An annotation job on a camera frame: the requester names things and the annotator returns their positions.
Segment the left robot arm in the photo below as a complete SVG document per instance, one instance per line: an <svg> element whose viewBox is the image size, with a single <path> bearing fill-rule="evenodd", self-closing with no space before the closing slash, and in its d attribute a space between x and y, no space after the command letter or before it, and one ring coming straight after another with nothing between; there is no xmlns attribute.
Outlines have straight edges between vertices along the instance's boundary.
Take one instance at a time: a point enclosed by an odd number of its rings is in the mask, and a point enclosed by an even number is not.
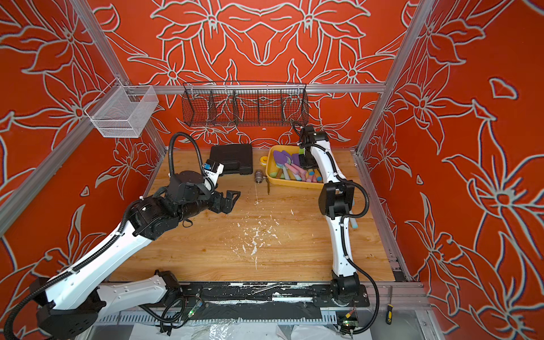
<svg viewBox="0 0 544 340"><path fill-rule="evenodd" d="M203 211L229 214L239 191L223 194L217 190L224 165L216 160L202 161L197 152L198 171L176 172L174 144L187 133L175 133L169 142L169 185L153 195L133 201L117 228L102 242L63 272L49 279L38 279L30 293L15 306L4 325L6 339L16 339L14 323L18 314L34 301L39 304L38 327L51 339L73 339L105 317L128 308L146 308L169 297L180 296L180 285L170 271L156 271L149 279L124 286L109 286L103 280L127 259L157 240L165 232Z"/></svg>

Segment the purple shovel pink handle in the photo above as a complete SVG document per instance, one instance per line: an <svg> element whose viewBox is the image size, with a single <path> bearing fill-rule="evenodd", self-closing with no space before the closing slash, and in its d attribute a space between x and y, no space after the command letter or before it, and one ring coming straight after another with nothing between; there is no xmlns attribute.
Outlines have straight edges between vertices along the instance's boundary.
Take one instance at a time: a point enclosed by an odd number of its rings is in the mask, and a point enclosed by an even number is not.
<svg viewBox="0 0 544 340"><path fill-rule="evenodd" d="M276 165L283 170L285 180L298 180L297 174L293 170L290 170L290 164L285 154L274 151L273 157Z"/></svg>

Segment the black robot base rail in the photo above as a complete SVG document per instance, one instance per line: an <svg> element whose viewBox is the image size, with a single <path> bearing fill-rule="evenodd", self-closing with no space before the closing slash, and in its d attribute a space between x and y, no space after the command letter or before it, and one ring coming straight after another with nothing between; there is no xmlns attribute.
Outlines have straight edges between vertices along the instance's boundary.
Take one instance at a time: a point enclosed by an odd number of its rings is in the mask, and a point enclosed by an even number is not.
<svg viewBox="0 0 544 340"><path fill-rule="evenodd" d="M167 293L151 307L165 307L176 298L186 305L199 300L215 304L307 303L315 307L369 307L371 302L364 286L355 297L334 297L328 282L185 282L180 289Z"/></svg>

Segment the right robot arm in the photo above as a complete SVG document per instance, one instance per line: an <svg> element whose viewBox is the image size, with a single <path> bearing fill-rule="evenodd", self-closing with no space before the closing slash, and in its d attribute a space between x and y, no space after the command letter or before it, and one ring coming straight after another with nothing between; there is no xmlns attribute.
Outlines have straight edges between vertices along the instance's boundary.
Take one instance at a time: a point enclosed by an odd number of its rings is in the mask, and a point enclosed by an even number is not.
<svg viewBox="0 0 544 340"><path fill-rule="evenodd" d="M381 299L375 280L358 266L351 251L349 226L364 217L370 209L370 197L361 184L348 180L334 158L330 138L326 132L317 131L311 125L294 123L293 129L299 137L298 146L303 150L303 167L317 167L323 187L318 198L321 214L330 228L333 249L331 298L340 306L352 306L335 327L337 333L353 337L368 331L376 321ZM375 293L375 307L370 320L363 326L354 324L357 301L363 291L360 276L371 283Z"/></svg>

